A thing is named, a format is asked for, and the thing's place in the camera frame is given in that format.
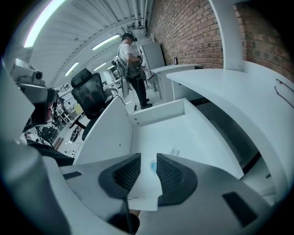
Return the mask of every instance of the office chair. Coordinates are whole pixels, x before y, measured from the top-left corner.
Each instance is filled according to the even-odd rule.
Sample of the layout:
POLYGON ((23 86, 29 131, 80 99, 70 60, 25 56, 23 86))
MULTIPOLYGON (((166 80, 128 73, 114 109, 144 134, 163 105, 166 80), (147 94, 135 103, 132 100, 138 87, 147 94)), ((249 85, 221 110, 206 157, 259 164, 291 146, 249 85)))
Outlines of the office chair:
POLYGON ((118 91, 115 88, 104 91, 100 74, 91 74, 86 68, 72 78, 71 86, 73 87, 73 97, 81 105, 87 118, 90 119, 86 127, 79 122, 79 119, 74 122, 84 129, 82 140, 85 140, 96 120, 113 100, 111 91, 115 91, 117 94, 118 91))

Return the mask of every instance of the black trousers leg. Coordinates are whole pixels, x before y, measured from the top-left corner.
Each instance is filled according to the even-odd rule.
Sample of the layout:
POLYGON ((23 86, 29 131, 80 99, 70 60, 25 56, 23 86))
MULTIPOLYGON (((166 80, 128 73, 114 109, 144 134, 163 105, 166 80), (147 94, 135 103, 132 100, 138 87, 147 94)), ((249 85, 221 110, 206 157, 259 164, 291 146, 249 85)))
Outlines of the black trousers leg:
POLYGON ((143 79, 138 78, 140 78, 140 75, 135 76, 134 79, 128 78, 128 81, 132 84, 133 88, 135 89, 140 101, 140 105, 142 106, 146 105, 146 90, 143 79))

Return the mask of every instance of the black cap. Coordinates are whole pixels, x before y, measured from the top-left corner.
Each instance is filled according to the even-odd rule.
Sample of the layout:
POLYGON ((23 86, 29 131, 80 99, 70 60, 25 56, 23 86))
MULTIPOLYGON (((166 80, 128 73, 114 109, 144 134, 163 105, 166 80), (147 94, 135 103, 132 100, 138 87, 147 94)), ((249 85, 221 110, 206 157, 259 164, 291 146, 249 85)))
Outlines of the black cap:
POLYGON ((132 34, 130 33, 125 33, 121 36, 121 41, 125 40, 126 38, 131 38, 133 42, 137 41, 137 38, 134 38, 132 34))

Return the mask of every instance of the ceiling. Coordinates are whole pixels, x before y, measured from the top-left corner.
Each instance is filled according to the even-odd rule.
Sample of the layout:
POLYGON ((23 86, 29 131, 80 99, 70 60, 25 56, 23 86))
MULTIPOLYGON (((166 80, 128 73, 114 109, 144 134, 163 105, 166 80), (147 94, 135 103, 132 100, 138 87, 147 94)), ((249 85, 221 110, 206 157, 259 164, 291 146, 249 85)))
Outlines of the ceiling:
MULTIPOLYGON (((135 0, 140 21, 140 3, 135 0)), ((147 21, 152 0, 147 2, 147 21)), ((133 0, 67 0, 49 18, 33 46, 30 64, 43 72, 47 86, 58 87, 70 82, 72 76, 83 68, 91 72, 117 55, 120 38, 94 46, 114 36, 132 31, 135 26, 133 0), (78 66, 64 74, 75 63, 78 66)))

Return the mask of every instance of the ceiling light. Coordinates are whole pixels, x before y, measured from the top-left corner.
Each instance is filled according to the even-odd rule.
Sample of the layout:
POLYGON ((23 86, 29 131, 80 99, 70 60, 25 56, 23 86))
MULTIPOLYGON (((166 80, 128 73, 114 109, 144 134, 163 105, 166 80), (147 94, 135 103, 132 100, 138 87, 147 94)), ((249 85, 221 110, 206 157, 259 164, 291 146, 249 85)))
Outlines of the ceiling light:
POLYGON ((56 11, 56 9, 66 0, 52 0, 48 6, 42 11, 37 20, 35 21, 31 31, 28 34, 24 47, 31 47, 34 45, 37 36, 41 32, 41 29, 50 18, 50 16, 56 11))
POLYGON ((69 73, 79 64, 79 62, 75 62, 70 69, 66 72, 66 74, 64 76, 68 76, 69 73))
POLYGON ((105 41, 99 43, 97 46, 94 46, 92 48, 92 50, 96 50, 97 48, 103 46, 104 44, 106 44, 107 42, 110 42, 113 39, 119 38, 119 34, 112 36, 111 38, 106 39, 105 41))
POLYGON ((96 71, 97 69, 101 68, 104 65, 106 65, 106 63, 103 63, 102 65, 98 66, 97 68, 94 69, 94 71, 96 71))

